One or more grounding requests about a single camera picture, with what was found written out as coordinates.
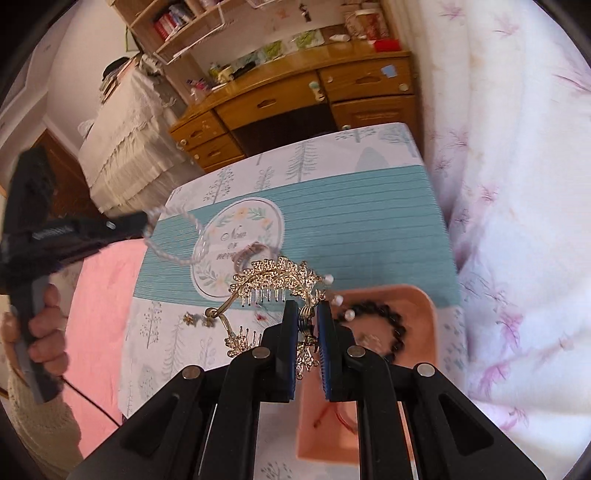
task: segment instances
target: black bead bracelet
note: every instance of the black bead bracelet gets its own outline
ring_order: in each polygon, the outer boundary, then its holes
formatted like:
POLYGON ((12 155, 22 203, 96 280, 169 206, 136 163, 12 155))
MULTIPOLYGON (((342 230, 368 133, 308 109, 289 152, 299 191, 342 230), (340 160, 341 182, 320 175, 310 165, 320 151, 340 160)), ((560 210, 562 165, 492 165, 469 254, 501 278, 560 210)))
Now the black bead bracelet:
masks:
POLYGON ((392 334, 394 336, 394 340, 392 340, 392 343, 390 344, 391 353, 384 355, 384 359, 390 363, 394 362, 396 354, 401 352, 402 349, 404 349, 404 342, 402 341, 402 339, 406 334, 406 328, 402 326, 402 317, 400 316, 400 314, 394 312, 389 307, 389 305, 378 305, 374 301, 367 300, 361 303, 351 305, 344 312, 339 313, 335 321, 338 323, 347 322, 345 318, 345 313, 347 310, 353 310, 355 318, 359 317, 360 315, 378 315, 385 318, 388 321, 388 323, 392 327, 392 334))

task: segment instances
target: gold leaf ornament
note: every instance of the gold leaf ornament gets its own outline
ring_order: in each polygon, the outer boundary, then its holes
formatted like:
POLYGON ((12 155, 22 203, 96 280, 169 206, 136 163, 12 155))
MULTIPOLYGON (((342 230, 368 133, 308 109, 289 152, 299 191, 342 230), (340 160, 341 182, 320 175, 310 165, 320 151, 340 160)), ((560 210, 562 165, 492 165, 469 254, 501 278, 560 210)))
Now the gold leaf ornament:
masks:
MULTIPOLYGON (((265 301, 285 301, 285 291, 289 291, 292 296, 300 297, 305 304, 300 309, 300 316, 311 321, 314 317, 314 307, 326 298, 324 288, 317 288, 317 284, 324 285, 323 277, 317 275, 308 268, 308 264, 303 261, 300 264, 292 262, 287 257, 278 257, 277 260, 265 259, 252 262, 250 268, 245 268, 234 275, 233 283, 229 287, 230 297, 218 308, 208 308, 205 311, 206 317, 213 321, 219 317, 224 325, 228 337, 226 346, 229 348, 228 356, 234 357, 257 346, 261 341, 261 335, 256 338, 253 333, 249 338, 248 329, 243 333, 242 327, 236 335, 224 312, 230 308, 230 305, 240 297, 242 306, 252 304, 254 297, 255 304, 265 301)), ((309 333, 303 335, 303 340, 297 342, 296 350, 296 378, 302 378, 304 369, 310 371, 310 368, 318 366, 318 360, 312 356, 311 348, 316 348, 317 340, 309 333)))

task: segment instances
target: figurine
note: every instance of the figurine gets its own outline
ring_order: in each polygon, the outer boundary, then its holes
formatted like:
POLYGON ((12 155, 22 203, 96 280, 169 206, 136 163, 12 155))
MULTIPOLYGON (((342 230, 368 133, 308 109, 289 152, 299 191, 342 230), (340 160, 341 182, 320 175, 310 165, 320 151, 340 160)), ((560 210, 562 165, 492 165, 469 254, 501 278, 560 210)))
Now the figurine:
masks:
POLYGON ((298 8, 300 9, 301 16, 304 17, 306 22, 311 22, 312 19, 310 18, 310 12, 308 11, 308 6, 304 3, 301 3, 298 8))

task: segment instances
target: wooden desk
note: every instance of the wooden desk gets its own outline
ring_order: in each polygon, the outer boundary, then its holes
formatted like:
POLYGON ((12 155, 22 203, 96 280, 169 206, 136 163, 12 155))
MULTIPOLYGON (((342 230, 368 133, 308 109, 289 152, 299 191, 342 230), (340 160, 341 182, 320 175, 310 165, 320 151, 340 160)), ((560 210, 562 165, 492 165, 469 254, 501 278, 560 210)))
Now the wooden desk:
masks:
POLYGON ((330 111, 332 130, 404 122, 421 145, 415 92, 410 52, 377 53, 367 42, 329 44, 258 66, 190 105, 170 133, 208 172, 252 154, 239 134, 244 128, 250 136, 262 136, 261 121, 300 109, 315 115, 305 110, 314 105, 330 111), (312 82, 322 97, 314 94, 312 82))

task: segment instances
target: white wall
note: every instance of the white wall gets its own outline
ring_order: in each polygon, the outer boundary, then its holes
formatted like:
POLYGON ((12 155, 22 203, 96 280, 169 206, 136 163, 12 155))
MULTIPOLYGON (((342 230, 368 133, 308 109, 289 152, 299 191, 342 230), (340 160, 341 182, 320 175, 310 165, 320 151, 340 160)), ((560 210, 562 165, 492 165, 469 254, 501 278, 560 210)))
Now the white wall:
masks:
POLYGON ((19 154, 30 148, 39 138, 39 135, 46 129, 43 122, 47 105, 47 92, 44 92, 38 102, 35 102, 21 121, 12 130, 11 135, 4 141, 0 147, 0 158, 2 159, 0 168, 0 184, 8 190, 12 172, 17 165, 19 154))
POLYGON ((125 52, 125 24, 105 0, 81 0, 51 68, 45 122, 77 154, 83 138, 77 127, 96 117, 105 67, 133 56, 125 52))
POLYGON ((10 105, 12 103, 12 101, 17 97, 17 95, 19 93, 21 93, 21 91, 23 91, 24 88, 27 86, 27 74, 29 72, 29 66, 31 65, 32 57, 33 57, 33 54, 31 53, 29 55, 29 58, 27 58, 27 61, 25 62, 25 64, 22 66, 21 71, 18 72, 18 75, 14 79, 14 82, 12 83, 10 90, 6 94, 6 97, 4 97, 4 101, 2 102, 2 106, 0 106, 0 112, 4 111, 4 109, 8 105, 10 105))
POLYGON ((0 184, 5 188, 8 187, 18 154, 30 147, 45 130, 43 116, 47 107, 47 80, 61 39, 75 12, 76 7, 70 9, 41 39, 31 55, 28 67, 20 74, 20 78, 26 77, 24 87, 12 100, 2 105, 0 184))
POLYGON ((283 0, 256 10, 243 4, 228 13, 224 12, 226 20, 233 23, 195 46, 191 53, 206 72, 214 61, 222 65, 230 63, 270 42, 306 30, 344 23, 339 10, 340 0, 309 0, 304 3, 308 5, 311 22, 306 22, 301 16, 299 0, 283 0))

